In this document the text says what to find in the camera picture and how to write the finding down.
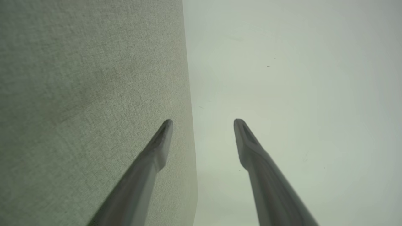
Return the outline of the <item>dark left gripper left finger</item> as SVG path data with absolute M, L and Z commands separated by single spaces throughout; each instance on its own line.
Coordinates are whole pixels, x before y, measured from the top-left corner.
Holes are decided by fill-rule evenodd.
M 173 121 L 165 120 L 89 221 L 89 226 L 145 225 L 156 175 L 167 162 Z

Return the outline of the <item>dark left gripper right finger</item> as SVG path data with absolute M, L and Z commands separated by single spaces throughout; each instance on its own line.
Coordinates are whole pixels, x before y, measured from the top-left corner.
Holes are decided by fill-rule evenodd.
M 317 226 L 280 169 L 242 119 L 234 120 L 241 165 L 247 170 L 261 226 Z

